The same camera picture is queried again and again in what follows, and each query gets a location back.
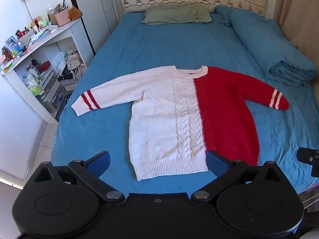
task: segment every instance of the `stuffed toy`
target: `stuffed toy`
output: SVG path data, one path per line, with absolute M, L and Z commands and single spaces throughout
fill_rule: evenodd
M 78 18 L 81 18 L 83 15 L 83 13 L 76 8 L 74 5 L 72 6 L 72 8 L 69 10 L 69 19 L 75 21 Z

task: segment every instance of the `bottle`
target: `bottle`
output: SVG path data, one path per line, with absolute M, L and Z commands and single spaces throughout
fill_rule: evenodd
M 34 34 L 38 34 L 39 29 L 37 28 L 37 26 L 34 26 L 32 29 L 33 29 L 33 31 L 34 31 Z
M 28 73 L 31 74 L 35 80 L 37 80 L 38 77 L 39 77 L 38 73 L 35 71 L 34 68 L 30 68 L 30 69 L 28 70 Z
M 54 9 L 52 9 L 50 5 L 48 5 L 48 6 L 49 6 L 49 16 L 50 16 L 52 25 L 58 25 L 58 22 L 56 21 L 55 16 L 54 16 Z
M 6 47 L 2 48 L 2 53 L 5 55 L 5 57 L 8 61 L 13 59 L 11 52 Z
M 34 24 L 35 24 L 38 28 L 40 28 L 40 26 L 39 26 L 39 24 L 38 24 L 38 20 L 37 20 L 37 19 L 34 19 L 33 21 L 34 21 Z

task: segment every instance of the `wardrobe door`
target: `wardrobe door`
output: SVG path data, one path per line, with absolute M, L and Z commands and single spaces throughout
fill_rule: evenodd
M 95 53 L 111 35 L 101 0 L 76 0 Z
M 117 27 L 117 21 L 116 21 L 116 17 L 114 13 L 112 0 L 101 0 L 101 1 L 102 1 L 105 16 L 106 16 L 106 20 L 108 23 L 108 27 L 110 29 L 110 32 L 112 33 Z

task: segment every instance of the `white desk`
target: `white desk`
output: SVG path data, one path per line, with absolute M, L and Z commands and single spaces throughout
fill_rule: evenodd
M 36 113 L 49 124 L 58 123 L 55 118 L 45 109 L 45 107 L 32 95 L 28 88 L 24 85 L 20 77 L 14 71 L 20 63 L 22 63 L 28 56 L 35 52 L 38 48 L 47 46 L 56 41 L 63 40 L 67 37 L 72 37 L 79 54 L 88 67 L 94 57 L 90 43 L 87 39 L 85 30 L 83 28 L 82 22 L 80 19 L 69 22 L 68 24 L 59 27 L 55 32 L 48 34 L 41 38 L 36 46 L 29 53 L 23 55 L 18 59 L 16 65 L 7 72 L 4 77 L 12 85 L 12 87 L 20 94 L 20 96 L 34 109 Z

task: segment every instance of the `sweater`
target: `sweater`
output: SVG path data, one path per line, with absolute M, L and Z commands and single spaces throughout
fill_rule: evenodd
M 258 163 L 259 141 L 245 100 L 277 110 L 289 103 L 256 78 L 216 67 L 165 66 L 120 76 L 84 92 L 77 116 L 134 101 L 130 160 L 137 180 L 207 171 L 205 154 Z

